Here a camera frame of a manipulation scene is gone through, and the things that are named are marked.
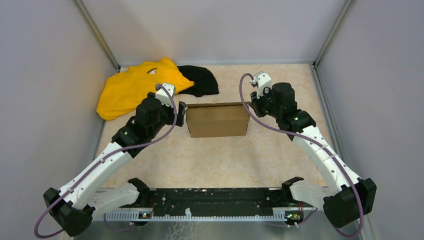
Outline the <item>brown cardboard box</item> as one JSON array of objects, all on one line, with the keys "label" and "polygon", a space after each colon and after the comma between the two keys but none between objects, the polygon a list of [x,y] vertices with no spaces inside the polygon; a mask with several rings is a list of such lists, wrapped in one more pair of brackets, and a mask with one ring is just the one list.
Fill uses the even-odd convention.
[{"label": "brown cardboard box", "polygon": [[188,104],[185,117],[192,138],[244,136],[250,121],[241,102]]}]

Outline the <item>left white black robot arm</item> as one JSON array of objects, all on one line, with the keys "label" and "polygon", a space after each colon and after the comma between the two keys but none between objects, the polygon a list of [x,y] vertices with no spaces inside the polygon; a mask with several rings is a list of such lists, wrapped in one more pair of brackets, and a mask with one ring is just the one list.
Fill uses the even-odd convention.
[{"label": "left white black robot arm", "polygon": [[157,143],[183,126],[186,104],[175,104],[165,93],[150,92],[136,108],[136,113],[111,138],[101,154],[79,175],[60,189],[49,188],[43,194],[46,210],[34,226],[38,232],[41,220],[50,215],[70,237],[84,232],[92,221],[120,207],[145,207],[151,204],[150,188],[132,178],[121,187],[102,188],[123,165],[132,161],[147,146]]}]

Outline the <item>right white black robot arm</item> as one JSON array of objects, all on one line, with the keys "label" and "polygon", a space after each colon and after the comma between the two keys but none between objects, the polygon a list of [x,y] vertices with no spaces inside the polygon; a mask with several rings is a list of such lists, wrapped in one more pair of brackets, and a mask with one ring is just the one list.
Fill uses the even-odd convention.
[{"label": "right white black robot arm", "polygon": [[287,206],[304,202],[322,210],[336,228],[372,212],[377,186],[371,178],[363,179],[351,170],[327,143],[310,114],[298,108],[295,91],[286,82],[271,85],[255,84],[250,94],[257,117],[271,116],[278,127],[299,146],[314,164],[326,186],[310,183],[302,177],[293,177],[282,184],[281,199]]}]

